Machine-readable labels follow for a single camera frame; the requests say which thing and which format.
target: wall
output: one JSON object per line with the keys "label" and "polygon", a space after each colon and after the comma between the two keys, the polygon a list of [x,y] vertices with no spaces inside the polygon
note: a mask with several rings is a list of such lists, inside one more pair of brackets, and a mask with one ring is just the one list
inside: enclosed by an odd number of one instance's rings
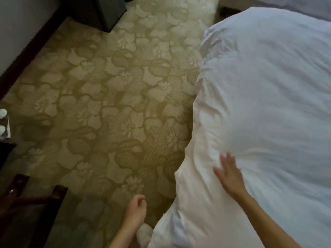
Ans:
{"label": "wall", "polygon": [[59,5],[59,0],[0,0],[0,75]]}

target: bed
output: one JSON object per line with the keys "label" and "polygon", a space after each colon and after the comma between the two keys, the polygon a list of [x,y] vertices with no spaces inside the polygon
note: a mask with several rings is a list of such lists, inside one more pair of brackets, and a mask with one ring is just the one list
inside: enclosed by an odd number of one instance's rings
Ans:
{"label": "bed", "polygon": [[212,171],[231,151],[248,192],[302,247],[331,243],[331,23],[250,8],[201,45],[192,140],[148,248],[263,247]]}
{"label": "bed", "polygon": [[331,21],[331,0],[219,0],[220,8],[244,11],[250,7],[275,7]]}

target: floral carpet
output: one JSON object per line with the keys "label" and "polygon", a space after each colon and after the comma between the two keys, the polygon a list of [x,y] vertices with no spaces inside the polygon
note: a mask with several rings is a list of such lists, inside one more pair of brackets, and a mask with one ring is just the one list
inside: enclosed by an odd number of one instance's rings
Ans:
{"label": "floral carpet", "polygon": [[46,247],[106,247],[134,194],[152,226],[172,204],[217,2],[135,0],[111,33],[68,18],[6,95],[18,146],[1,186],[23,173],[26,194],[69,187]]}

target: patterned carpet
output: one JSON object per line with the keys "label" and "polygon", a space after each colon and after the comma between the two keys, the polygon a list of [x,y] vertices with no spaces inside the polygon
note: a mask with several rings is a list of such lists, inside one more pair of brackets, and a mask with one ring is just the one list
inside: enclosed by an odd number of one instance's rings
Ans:
{"label": "patterned carpet", "polygon": [[152,226],[172,204],[217,2],[135,0],[111,33],[67,19],[11,88],[1,186],[23,173],[26,194],[69,187],[46,247],[105,247],[136,193]]}

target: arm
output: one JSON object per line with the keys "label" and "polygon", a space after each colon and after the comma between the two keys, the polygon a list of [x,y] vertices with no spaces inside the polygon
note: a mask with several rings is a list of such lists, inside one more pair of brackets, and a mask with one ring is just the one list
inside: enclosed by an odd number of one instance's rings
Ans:
{"label": "arm", "polygon": [[214,167],[214,173],[225,191],[240,205],[247,215],[254,230],[266,248],[300,248],[269,215],[259,206],[257,201],[246,191],[236,160],[230,153],[220,156],[223,170]]}
{"label": "arm", "polygon": [[121,228],[108,248],[128,248],[137,230],[144,223],[146,210],[145,196],[135,195],[126,207]]}

